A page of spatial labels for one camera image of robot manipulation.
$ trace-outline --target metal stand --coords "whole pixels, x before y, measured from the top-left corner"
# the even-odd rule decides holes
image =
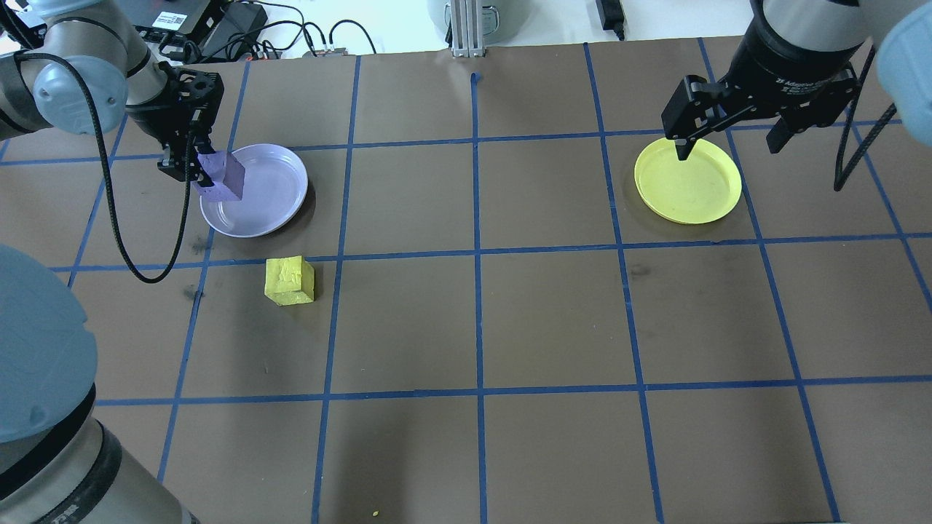
[[[450,0],[451,48],[458,58],[486,56],[483,39],[482,0]]]

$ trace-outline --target label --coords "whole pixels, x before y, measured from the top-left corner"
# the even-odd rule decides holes
[[[187,15],[162,11],[162,14],[158,15],[156,21],[152,22],[152,27],[178,31],[181,28],[181,24],[185,23],[185,20],[187,20]]]

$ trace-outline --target purple block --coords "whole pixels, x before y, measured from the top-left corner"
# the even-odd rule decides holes
[[[242,200],[242,186],[246,179],[246,168],[233,155],[219,151],[210,155],[198,154],[200,166],[213,180],[213,186],[201,187],[194,184],[202,198],[209,202]]]

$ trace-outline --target blue tape line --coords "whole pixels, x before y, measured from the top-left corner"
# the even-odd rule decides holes
[[[350,177],[352,175],[352,153],[356,134],[356,107],[359,102],[359,76],[362,57],[356,57],[356,66],[352,80],[352,102],[349,107],[349,133],[347,136],[346,171],[343,177],[343,205],[340,211],[340,236],[336,253],[336,276],[334,278],[334,300],[330,309],[330,338],[327,344],[327,367],[323,379],[323,402],[321,404],[321,429],[317,440],[317,463],[314,475],[314,493],[311,498],[310,521],[320,522],[321,491],[323,484],[323,459],[327,444],[327,422],[330,418],[330,392],[334,380],[334,357],[336,354],[336,318],[340,306],[340,286],[343,278],[343,254],[347,240],[347,214],[350,206]]]
[[[706,65],[706,74],[708,75],[709,82],[717,82],[715,78],[715,72],[712,71],[712,61],[708,59],[708,50],[706,49],[706,41],[702,36],[696,38],[696,42],[699,44],[699,52],[702,54],[702,61]]]
[[[232,151],[233,144],[236,143],[236,131],[240,127],[240,114],[242,113],[242,103],[246,99],[246,86],[249,84],[249,70],[252,62],[246,62],[242,70],[242,82],[240,82],[240,97],[236,101],[236,112],[233,114],[233,124],[230,125],[230,139],[226,143],[226,150]]]
[[[793,377],[796,383],[796,389],[800,396],[800,403],[802,405],[802,414],[806,419],[806,427],[809,430],[809,438],[812,441],[813,452],[815,454],[815,462],[818,465],[819,474],[822,477],[822,487],[825,490],[826,499],[829,504],[829,510],[833,521],[840,522],[841,514],[838,510],[838,503],[835,500],[835,492],[831,486],[831,480],[829,478],[829,469],[825,464],[825,457],[822,454],[822,445],[818,439],[818,432],[816,431],[816,422],[813,419],[812,409],[809,406],[809,397],[806,394],[805,383],[802,380],[802,373],[800,371],[799,361],[796,358],[796,349],[793,346],[792,337],[789,334],[789,324],[787,323],[787,317],[783,310],[783,302],[780,299],[780,292],[776,287],[776,278],[774,277],[774,269],[770,263],[770,257],[767,254],[767,246],[763,241],[761,235],[761,225],[758,222],[757,213],[754,211],[754,201],[751,198],[750,192],[747,189],[747,180],[745,179],[745,171],[741,165],[741,159],[738,157],[738,149],[734,144],[734,138],[732,137],[732,132],[729,130],[725,131],[725,135],[728,137],[728,146],[732,151],[732,158],[734,159],[734,164],[738,168],[738,173],[741,175],[741,183],[743,186],[742,191],[745,195],[745,201],[747,202],[747,212],[751,217],[751,224],[754,227],[754,234],[759,239],[759,247],[761,251],[761,260],[763,261],[764,271],[767,274],[767,283],[770,285],[770,292],[774,298],[774,307],[776,308],[776,316],[780,322],[780,330],[783,333],[783,340],[787,346],[787,356],[789,358],[790,367],[793,370]]]
[[[476,396],[475,388],[453,390],[405,390],[399,392],[361,392],[361,393],[330,393],[330,400],[372,400],[397,398],[443,398],[451,396]]]
[[[803,379],[809,386],[844,386],[852,384],[906,384],[932,382],[932,375],[895,375],[890,377],[840,377],[837,379]]]
[[[910,384],[932,382],[932,375],[893,375],[887,377],[838,377],[825,379],[803,379],[806,386],[847,386],[869,384]],[[756,388],[795,388],[795,379],[775,380],[726,380],[719,382],[659,382],[655,384],[591,384],[578,386],[514,386],[483,388],[484,396],[508,396],[528,394],[575,394],[575,393],[637,393],[642,388],[649,392],[695,391],[695,390],[744,390]],[[450,390],[404,390],[360,393],[306,393],[253,396],[215,396],[173,398],[118,398],[98,400],[99,406],[169,406],[211,404],[265,404],[276,402],[317,402],[324,398],[330,401],[359,401],[373,399],[402,398],[447,398],[469,397],[479,394],[477,388]]]
[[[298,145],[295,147],[289,147],[294,152],[301,151],[324,151],[328,149],[346,149],[346,144],[328,144],[328,145]]]
[[[829,235],[823,237],[786,237],[782,239],[763,239],[765,244],[812,243],[812,242],[854,242],[854,241],[889,241],[899,235],[893,233],[876,233],[870,235]]]
[[[857,144],[860,145],[862,142],[861,133],[857,130],[857,127],[852,127],[851,131],[855,135],[855,140]],[[864,163],[868,166],[868,171],[870,172],[870,178],[873,179],[874,184],[877,186],[877,191],[880,193],[881,199],[884,201],[884,206],[886,206],[886,211],[890,215],[890,221],[893,222],[893,228],[897,231],[897,235],[900,241],[903,244],[903,250],[906,252],[906,257],[910,261],[910,266],[912,266],[912,272],[915,274],[916,281],[919,283],[919,288],[923,292],[923,297],[925,298],[925,304],[932,311],[932,292],[929,291],[928,283],[925,281],[922,270],[919,268],[919,262],[916,260],[915,254],[912,252],[912,246],[910,246],[909,241],[907,240],[906,234],[903,232],[903,226],[899,222],[897,217],[897,212],[893,209],[893,203],[890,201],[890,197],[887,196],[886,190],[884,190],[884,184],[880,180],[880,176],[877,174],[877,170],[874,168],[873,160],[870,159],[870,153],[864,155]]]
[[[908,233],[910,239],[930,239],[932,232]],[[808,242],[856,242],[856,241],[885,241],[898,240],[900,235],[897,233],[877,233],[870,235],[834,235],[821,237],[786,237],[763,239],[766,244],[783,244],[783,243],[808,243]],[[631,242],[625,243],[625,251],[642,250],[642,249],[667,249],[680,247],[712,247],[712,246],[730,246],[730,245],[755,245],[756,239],[729,239],[723,241],[656,241],[656,242]],[[484,248],[479,251],[482,255],[521,255],[530,253],[565,253],[565,252],[588,252],[588,251],[609,251],[617,249],[617,244],[583,244],[583,245],[556,245],[556,246],[531,246],[531,247],[496,247]],[[392,260],[403,258],[435,258],[445,256],[474,256],[473,249],[459,249],[448,251],[415,251],[399,253],[372,253],[359,255],[343,255],[342,260]],[[308,262],[336,262],[340,257],[337,255],[318,255],[305,256]],[[227,260],[211,260],[210,267],[224,266],[255,266],[265,264],[265,258],[235,258]],[[199,268],[200,262],[179,262],[175,264],[178,269]],[[73,266],[61,268],[49,268],[53,271],[71,271]],[[164,269],[164,264],[143,264],[139,266],[143,270],[160,270]],[[77,272],[81,271],[128,271],[126,266],[78,266]]]
[[[471,144],[472,142],[472,138],[447,138],[438,140],[410,140],[405,142],[368,142],[364,144],[354,144],[353,147],[371,149],[374,147],[408,147],[412,145]]]
[[[114,161],[123,161],[123,160],[156,160],[161,159],[161,155],[116,155]]]
[[[552,134],[518,134],[514,136],[473,137],[476,142],[524,142],[539,140],[563,140],[567,138],[597,138],[597,132],[565,132]]]
[[[605,136],[639,136],[645,134],[664,134],[664,130],[622,130],[622,131],[603,131]]]
[[[127,115],[123,115],[123,119],[120,120],[119,130],[116,132],[116,139],[114,141],[113,149],[110,150],[110,154],[107,157],[107,163],[113,168],[114,158],[117,154],[117,148],[119,148],[120,141],[123,140],[123,131],[126,130],[126,122],[129,119]],[[97,196],[94,197],[94,203],[90,206],[90,215],[88,215],[88,223],[84,226],[84,235],[81,236],[81,243],[77,247],[77,254],[75,255],[75,265],[71,270],[71,275],[68,276],[68,287],[72,288],[75,286],[75,278],[77,277],[77,268],[81,265],[81,259],[84,257],[84,250],[88,247],[88,240],[90,239],[90,232],[94,227],[94,220],[97,218],[97,211],[101,207],[101,199],[103,198],[103,190],[105,188],[105,183],[103,181],[103,174],[101,177],[101,182],[97,185]]]
[[[369,255],[344,255],[344,260],[392,260],[395,258],[436,258],[438,256],[473,256],[472,249],[454,249],[449,251],[415,251],[410,253],[373,253]]]
[[[323,400],[323,394],[262,394],[221,397],[188,397],[177,400],[184,406],[213,404],[275,404],[279,402],[314,402]]]
[[[486,469],[486,387],[485,357],[482,329],[482,223],[479,200],[479,89],[482,75],[470,75],[470,95],[473,109],[473,256],[475,278],[475,383],[476,383],[476,434],[479,451],[479,522],[488,523],[488,494]]]
[[[716,382],[663,382],[644,386],[649,392],[678,392],[693,390],[743,390],[754,388],[796,387],[795,379],[784,380],[725,380]]]
[[[200,268],[201,262],[176,262],[174,267],[176,269],[194,269]],[[165,264],[137,264],[136,268],[142,271],[162,271],[165,269]],[[77,272],[101,272],[101,271],[129,271],[126,266],[77,266]]]
[[[171,440],[174,437],[174,426],[178,419],[178,406],[181,404],[182,391],[185,387],[185,376],[187,374],[187,363],[191,357],[191,346],[194,343],[194,330],[198,323],[198,313],[200,312],[200,301],[204,296],[204,285],[207,282],[207,271],[210,268],[211,251],[213,249],[213,228],[208,228],[207,247],[204,250],[204,259],[201,262],[200,278],[198,280],[198,291],[194,295],[194,303],[191,305],[191,317],[187,324],[187,334],[185,335],[185,349],[182,352],[181,363],[178,367],[178,380],[175,382],[174,402],[171,405],[171,415],[169,416],[169,426],[165,434],[165,445],[162,447],[162,458],[158,464],[158,481],[165,480],[165,470],[169,463],[169,454],[171,453]]]
[[[592,98],[596,106],[596,120],[598,122],[599,142],[602,147],[602,167],[605,171],[605,185],[609,195],[609,208],[611,211],[611,226],[615,232],[615,241],[618,244],[618,267],[622,276],[622,291],[624,293],[624,312],[628,322],[628,336],[631,339],[631,356],[634,360],[635,378],[637,380],[637,400],[640,404],[641,424],[644,430],[644,448],[647,453],[648,470],[651,474],[651,491],[653,492],[653,508],[657,522],[664,524],[664,505],[660,493],[660,480],[657,475],[657,461],[653,449],[653,436],[651,434],[651,414],[647,404],[647,393],[644,387],[644,372],[641,368],[640,350],[637,346],[637,330],[635,329],[635,315],[631,303],[631,289],[628,282],[627,264],[624,259],[624,243],[622,230],[618,222],[618,207],[615,202],[614,183],[611,178],[611,165],[609,162],[609,147],[606,142],[605,120],[602,116],[602,103],[598,96],[596,71],[592,64],[592,54],[589,44],[582,44],[585,54],[586,68],[589,71],[589,83],[592,87]]]
[[[565,253],[576,251],[609,251],[618,249],[618,245],[610,243],[584,244],[584,245],[552,245],[535,247],[492,247],[479,250],[483,255],[520,255],[522,253]]]
[[[636,393],[637,384],[594,384],[588,386],[519,386],[486,388],[486,395],[513,394],[572,394],[572,393]]]
[[[88,162],[99,162],[100,157],[81,157],[79,159],[33,159],[33,160],[8,160],[0,162],[0,166],[40,166],[50,164],[80,164]]]
[[[71,289],[75,287],[75,278],[77,278],[77,273],[80,271],[79,264],[81,263],[81,258],[84,257],[84,250],[88,247],[88,240],[90,240],[90,232],[94,227],[94,219],[97,217],[97,210],[101,207],[101,199],[103,198],[103,189],[106,187],[106,184],[101,178],[101,182],[97,185],[97,195],[94,196],[94,203],[90,206],[90,213],[88,214],[88,223],[84,226],[84,234],[81,235],[81,243],[77,246],[77,253],[75,254],[75,264],[71,267],[71,274],[68,276],[68,288]],[[129,271],[129,268],[118,267],[117,270],[126,270]]]
[[[107,406],[171,406],[173,398],[99,398],[94,401],[97,407]]]
[[[240,97],[237,100],[236,110],[233,115],[233,124],[230,127],[230,138],[227,142],[227,149],[232,150],[236,140],[237,127],[240,124],[240,113],[242,112],[243,100],[246,96],[246,84],[249,80],[250,63],[246,62],[243,68],[242,81],[240,82]],[[200,280],[198,282],[198,292],[194,297],[194,303],[191,306],[191,319],[188,322],[187,335],[185,336],[185,350],[182,354],[182,361],[178,368],[178,380],[175,383],[174,403],[171,405],[171,415],[169,416],[169,426],[165,434],[165,445],[162,448],[162,458],[158,465],[158,481],[165,480],[165,470],[168,467],[169,455],[171,453],[171,440],[174,437],[174,426],[178,420],[178,406],[181,403],[182,390],[185,387],[185,375],[187,373],[187,362],[191,355],[191,345],[194,341],[194,329],[198,322],[198,313],[200,311],[200,301],[204,295],[204,285],[207,282],[207,273],[211,267],[211,252],[213,251],[214,230],[208,227],[207,247],[204,250],[204,258],[201,263]]]
[[[625,250],[629,249],[664,249],[670,247],[711,247],[716,245],[750,245],[756,244],[756,240],[734,239],[726,241],[665,241],[665,242],[632,242],[624,245]]]

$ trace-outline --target grid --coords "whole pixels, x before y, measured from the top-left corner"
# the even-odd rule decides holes
[[[706,46],[703,39],[697,40],[709,76],[714,78],[714,72],[708,59]],[[833,242],[833,241],[900,241],[906,252],[915,274],[916,284],[921,289],[925,297],[926,305],[932,310],[932,294],[925,277],[920,270],[919,263],[913,253],[909,239],[929,239],[932,238],[932,231],[907,232],[901,226],[894,207],[884,191],[880,177],[874,169],[870,160],[870,155],[866,156],[868,169],[877,191],[880,193],[884,206],[889,213],[895,233],[889,234],[868,234],[868,235],[837,235],[837,236],[812,236],[812,237],[791,237],[791,238],[765,238],[761,233],[761,226],[755,213],[752,196],[749,192],[747,181],[744,183],[744,197],[747,201],[747,207],[750,214],[751,224],[754,228],[754,238],[729,239],[725,241],[659,241],[659,242],[625,242],[622,237],[622,230],[619,224],[617,203],[615,201],[615,191],[613,187],[613,178],[611,173],[609,148],[607,138],[611,136],[624,135],[660,135],[662,130],[636,130],[636,131],[608,131],[602,116],[600,95],[596,83],[596,71],[593,65],[592,56],[588,45],[583,45],[586,66],[589,74],[589,82],[592,87],[593,105],[596,111],[598,132],[580,132],[580,133],[561,133],[546,135],[518,135],[518,136],[495,136],[482,137],[479,134],[479,95],[477,86],[481,82],[481,75],[473,73],[470,78],[470,93],[472,102],[472,136],[461,139],[448,140],[418,140],[407,142],[380,142],[380,143],[363,143],[354,142],[355,122],[357,112],[357,102],[359,96],[359,80],[362,59],[355,59],[355,69],[352,88],[352,103],[349,118],[349,135],[345,144],[337,145],[309,145],[304,147],[293,147],[294,150],[324,150],[337,149],[346,151],[346,172],[343,185],[343,201],[339,228],[339,243],[337,254],[333,256],[311,256],[307,257],[311,262],[334,262],[336,263],[336,277],[334,280],[334,296],[331,304],[330,334],[327,346],[326,373],[323,393],[315,394],[285,394],[285,395],[254,395],[254,396],[226,396],[226,397],[185,397],[182,395],[185,383],[185,372],[188,358],[191,352],[191,346],[198,321],[200,298],[203,295],[208,272],[211,268],[240,265],[257,265],[263,264],[264,259],[212,259],[213,231],[208,234],[207,247],[204,251],[203,258],[200,262],[179,263],[176,265],[179,269],[200,269],[199,283],[197,293],[190,312],[190,320],[185,337],[185,348],[182,361],[179,365],[178,380],[174,396],[171,398],[128,398],[128,399],[105,399],[98,402],[100,406],[171,406],[171,417],[169,420],[168,432],[165,438],[164,449],[162,451],[161,463],[158,470],[159,480],[163,480],[166,467],[171,454],[171,443],[174,432],[175,422],[178,416],[179,406],[184,405],[207,405],[207,404],[239,404],[239,403],[279,403],[279,402],[307,402],[320,401],[322,403],[322,413],[320,422],[319,442],[316,461],[316,475],[314,490],[311,497],[312,504],[312,521],[320,520],[321,504],[321,486],[322,478],[325,471],[324,454],[327,446],[327,427],[328,414],[331,402],[353,401],[364,399],[390,399],[390,398],[426,398],[426,397],[469,397],[476,400],[477,427],[478,427],[478,471],[479,471],[479,497],[480,497],[480,519],[484,524],[488,523],[487,508],[487,473],[486,473],[486,412],[485,399],[487,396],[495,395],[515,395],[515,394],[545,394],[545,393],[618,393],[630,392],[637,393],[638,403],[641,412],[641,421],[643,425],[643,434],[645,439],[645,456],[649,467],[651,487],[653,491],[654,511],[658,522],[665,522],[663,507],[663,483],[658,477],[656,460],[654,457],[653,439],[651,434],[651,418],[648,410],[647,392],[661,391],[688,391],[688,390],[725,390],[725,389],[749,389],[749,388],[795,388],[802,402],[803,413],[806,418],[811,444],[815,453],[819,474],[825,490],[829,510],[835,521],[841,521],[842,515],[830,480],[830,471],[823,458],[822,449],[818,437],[817,421],[814,419],[812,409],[809,406],[807,387],[811,386],[832,386],[832,385],[855,385],[855,384],[883,384],[883,383],[910,383],[910,382],[932,382],[932,375],[899,375],[899,376],[863,376],[863,377],[843,377],[843,378],[806,378],[802,375],[797,362],[793,346],[793,339],[790,333],[786,315],[780,298],[779,287],[774,276],[774,270],[768,255],[768,247],[775,244],[786,243],[808,243],[808,242]],[[247,82],[250,74],[250,64],[247,62],[240,85],[237,109],[233,120],[232,132],[228,142],[228,148],[232,149],[236,138],[236,131],[240,118],[240,111],[243,105],[243,99],[246,94]],[[855,127],[855,137],[860,143],[861,136],[857,131],[857,125],[870,125],[872,121],[859,121]],[[112,148],[109,161],[111,165],[114,162],[132,159],[154,159],[154,155],[134,155],[118,156],[116,155],[117,145],[125,130],[126,119],[121,124],[116,136],[116,144]],[[732,157],[738,165],[739,172],[744,179],[744,170],[741,166],[741,159],[738,156],[738,150],[734,142],[733,135],[742,131],[757,131],[769,129],[763,125],[741,125],[734,126],[726,131],[729,147],[731,148]],[[605,244],[584,244],[584,245],[561,245],[561,246],[539,246],[539,247],[518,247],[518,248],[484,248],[481,242],[480,233],[480,172],[482,169],[482,144],[492,142],[509,142],[509,141],[540,141],[540,140],[557,140],[573,138],[598,138],[602,164],[605,172],[605,182],[607,187],[607,198],[610,207],[611,223],[615,237],[615,243]],[[449,250],[449,251],[427,251],[427,252],[405,252],[405,253],[382,253],[382,254],[364,254],[349,255],[345,253],[346,235],[347,235],[347,215],[350,202],[350,180],[352,176],[352,158],[354,149],[374,148],[374,147],[405,147],[412,145],[445,145],[445,144],[469,144],[472,145],[473,152],[473,248],[472,250]],[[93,162],[93,158],[78,159],[56,159],[56,160],[19,160],[3,161],[3,156],[7,150],[8,143],[4,143],[0,149],[0,167],[5,165],[31,165],[31,164],[54,164],[54,163],[76,163],[76,162]],[[96,219],[103,195],[103,182],[101,182],[94,205],[91,209],[85,233],[75,257],[74,265],[70,267],[54,267],[53,271],[66,273],[69,275],[68,285],[72,286],[75,277],[81,272],[99,272],[99,271],[123,271],[122,266],[91,266],[82,265],[81,259],[88,243],[91,227]],[[636,331],[637,322],[637,303],[632,299],[631,286],[629,282],[629,271],[626,264],[626,254],[635,250],[661,249],[671,247],[711,247],[711,246],[732,246],[732,245],[756,245],[761,254],[764,269],[766,271],[767,281],[773,295],[774,307],[779,319],[780,328],[788,352],[788,358],[792,367],[793,379],[769,379],[769,380],[737,380],[737,381],[706,381],[706,382],[664,382],[650,383],[644,379],[641,368],[640,355],[638,350],[638,339]],[[615,251],[618,257],[618,266],[622,279],[622,288],[624,291],[624,315],[627,318],[628,335],[631,341],[632,355],[634,362],[636,381],[634,383],[624,384],[592,384],[581,386],[536,386],[536,387],[487,387],[484,381],[483,368],[483,293],[482,293],[482,263],[486,255],[514,255],[530,253],[549,253],[549,252],[580,252],[580,251]],[[474,261],[474,278],[475,278],[475,354],[477,367],[475,370],[475,387],[467,389],[440,389],[440,390],[414,390],[414,391],[385,391],[374,393],[334,393],[332,392],[333,367],[335,359],[336,330],[338,323],[338,314],[340,311],[340,284],[343,273],[343,264],[346,261],[355,260],[383,260],[396,258],[430,258],[430,257],[450,257],[462,256],[472,257]],[[141,265],[140,269],[160,269],[163,266],[158,264]]]

